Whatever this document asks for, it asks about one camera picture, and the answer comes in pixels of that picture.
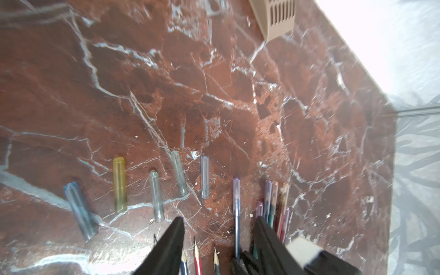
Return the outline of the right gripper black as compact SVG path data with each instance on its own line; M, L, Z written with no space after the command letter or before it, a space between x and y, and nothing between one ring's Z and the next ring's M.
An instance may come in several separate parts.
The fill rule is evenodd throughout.
M286 249L302 269L302 275L361 275L357 267L327 252L320 246L297 237ZM259 275L258 258L248 251L241 254L242 263L231 262L234 275Z

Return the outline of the left gripper left finger black frame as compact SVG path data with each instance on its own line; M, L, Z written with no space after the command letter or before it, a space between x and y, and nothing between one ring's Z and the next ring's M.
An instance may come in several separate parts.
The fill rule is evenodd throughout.
M178 275L184 233L184 220L176 217L134 275Z

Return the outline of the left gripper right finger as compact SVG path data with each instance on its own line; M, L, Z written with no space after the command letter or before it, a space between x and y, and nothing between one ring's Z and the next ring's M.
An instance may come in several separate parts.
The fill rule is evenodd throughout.
M303 270L263 217L256 219L253 233L260 275L302 275Z

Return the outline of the dark blue pencil thin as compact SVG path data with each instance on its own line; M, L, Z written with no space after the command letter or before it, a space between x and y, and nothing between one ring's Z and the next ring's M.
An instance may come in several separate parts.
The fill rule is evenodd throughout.
M189 270L187 267L187 259L186 259L186 255L185 255L184 250L182 251L182 254L181 254L180 270L181 270L181 275L188 275L189 274Z

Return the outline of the black capped pencil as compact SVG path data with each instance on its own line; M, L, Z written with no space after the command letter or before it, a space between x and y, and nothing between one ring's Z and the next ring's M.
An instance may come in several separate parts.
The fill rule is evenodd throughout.
M214 274L221 275L220 260L218 258L218 253L217 253L216 247L214 248Z

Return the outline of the red capped pencil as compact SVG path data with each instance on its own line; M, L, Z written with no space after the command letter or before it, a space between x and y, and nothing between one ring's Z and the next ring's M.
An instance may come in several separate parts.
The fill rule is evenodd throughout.
M200 259L200 254L199 254L199 248L198 248L196 239L194 239L194 265L195 265L196 275L203 275L203 270L201 267L201 259Z

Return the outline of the blue capped pencil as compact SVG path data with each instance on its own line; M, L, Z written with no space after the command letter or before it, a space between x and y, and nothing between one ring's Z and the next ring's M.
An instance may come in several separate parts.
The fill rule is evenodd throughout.
M233 213L234 213L234 256L240 258L240 179L233 178Z

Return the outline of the blue tinted cap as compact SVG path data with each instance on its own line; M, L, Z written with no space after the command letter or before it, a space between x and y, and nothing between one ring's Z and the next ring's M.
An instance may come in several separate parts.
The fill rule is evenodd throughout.
M83 238L86 242L97 235L97 226L86 204L85 197L76 182L64 186L64 194L76 218Z

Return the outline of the yellow tinted cap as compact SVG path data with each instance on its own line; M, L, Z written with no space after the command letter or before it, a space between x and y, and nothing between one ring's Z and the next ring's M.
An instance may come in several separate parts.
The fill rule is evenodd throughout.
M123 157L116 157L113 160L113 189L115 212L122 213L127 210L126 191L126 166Z

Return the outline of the clear cap of black pencil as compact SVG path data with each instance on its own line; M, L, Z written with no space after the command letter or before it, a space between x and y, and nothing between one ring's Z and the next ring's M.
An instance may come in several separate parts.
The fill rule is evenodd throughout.
M201 188L202 188L202 199L208 199L209 191L210 191L210 174L209 174L208 156L201 156Z

